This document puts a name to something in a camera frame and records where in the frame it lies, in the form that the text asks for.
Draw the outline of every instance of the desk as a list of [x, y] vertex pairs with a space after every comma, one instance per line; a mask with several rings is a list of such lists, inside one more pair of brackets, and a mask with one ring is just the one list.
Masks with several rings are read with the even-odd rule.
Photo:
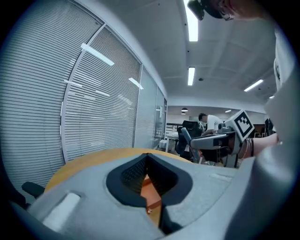
[[[74, 175], [75, 173], [79, 172], [80, 170], [110, 162], [113, 160], [116, 160], [118, 158], [126, 158], [130, 156], [134, 156], [137, 154], [143, 154], [143, 153], [156, 153], [156, 154], [161, 154], [170, 158], [174, 158], [177, 160], [181, 160], [187, 163], [191, 163], [184, 158], [181, 158], [179, 156], [173, 155], [171, 153], [166, 153], [154, 149], [142, 149], [142, 148], [118, 148], [118, 149], [108, 149], [108, 150], [102, 150], [98, 152], [93, 152], [81, 157], [75, 158], [73, 161], [67, 162], [66, 165], [62, 166], [50, 179], [48, 182], [45, 192], [49, 191], [51, 188], [54, 186], [60, 184], [61, 182], [67, 180], [69, 177]], [[159, 217], [160, 217], [160, 208], [156, 207], [155, 209], [152, 210], [152, 212], [149, 214], [149, 217], [151, 220], [158, 226], [159, 223]]]
[[172, 139], [172, 140], [178, 140], [178, 132], [173, 132], [171, 134], [166, 135], [165, 137], [167, 138], [167, 144], [165, 146], [165, 152], [168, 152], [169, 141], [170, 141], [170, 139]]

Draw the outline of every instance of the person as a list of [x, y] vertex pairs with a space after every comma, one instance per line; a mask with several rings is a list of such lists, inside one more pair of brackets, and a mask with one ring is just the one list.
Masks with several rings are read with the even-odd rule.
[[[203, 9], [215, 18], [225, 20], [260, 18], [272, 21], [269, 13], [256, 0], [202, 0], [201, 2]], [[274, 74], [278, 90], [291, 75], [297, 61], [284, 33], [278, 26], [275, 26], [275, 36]], [[264, 138], [246, 139], [238, 156], [239, 158], [257, 156], [263, 149], [276, 145], [278, 142], [277, 133]]]
[[218, 130], [218, 126], [222, 123], [221, 119], [214, 115], [206, 115], [205, 113], [199, 114], [198, 117], [200, 122], [207, 124], [206, 131], [201, 136], [206, 136], [208, 134], [214, 134]]

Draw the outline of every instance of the office room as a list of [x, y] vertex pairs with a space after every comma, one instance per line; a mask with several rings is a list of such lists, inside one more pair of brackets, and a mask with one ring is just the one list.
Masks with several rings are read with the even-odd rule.
[[254, 239], [292, 226], [300, 41], [281, 18], [293, 4], [8, 3], [5, 239]]

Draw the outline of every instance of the hair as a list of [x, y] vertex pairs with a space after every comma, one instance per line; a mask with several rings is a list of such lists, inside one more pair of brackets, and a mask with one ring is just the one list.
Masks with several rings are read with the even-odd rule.
[[207, 116], [207, 115], [206, 115], [205, 113], [199, 114], [199, 117], [198, 117], [199, 121], [201, 121], [201, 120], [202, 120], [202, 117], [204, 117], [204, 116]]

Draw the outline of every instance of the wooden table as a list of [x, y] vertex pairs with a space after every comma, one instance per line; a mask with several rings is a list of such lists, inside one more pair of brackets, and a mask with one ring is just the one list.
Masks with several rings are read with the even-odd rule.
[[[118, 158], [126, 158], [126, 157], [134, 156], [137, 154], [143, 154], [143, 153], [157, 153], [157, 154], [164, 155], [164, 156], [167, 156], [170, 158], [174, 158], [174, 159], [177, 159], [180, 161], [191, 163], [190, 161], [187, 161], [186, 159], [176, 156], [174, 154], [162, 152], [162, 151], [158, 151], [158, 150], [154, 150], [154, 149], [118, 148], [118, 149], [102, 150], [99, 152], [93, 152], [93, 153], [90, 153], [90, 154], [87, 154], [87, 155], [84, 155], [81, 157], [77, 157], [74, 160], [67, 162], [66, 165], [61, 167], [52, 176], [52, 178], [50, 179], [50, 181], [48, 182], [48, 184], [45, 188], [45, 191], [49, 191], [49, 189], [53, 188], [54, 186], [60, 184], [61, 182], [65, 181], [65, 180], [67, 180], [69, 177], [71, 177], [72, 175], [74, 175], [75, 173], [77, 173], [78, 171], [80, 171], [86, 167], [110, 162], [110, 161], [116, 160]], [[143, 195], [143, 192], [145, 192], [145, 191], [146, 191], [146, 188], [143, 187], [142, 195]], [[159, 223], [160, 209], [161, 209], [160, 206], [156, 207], [149, 214], [149, 217], [154, 222], [154, 224], [157, 226]]]

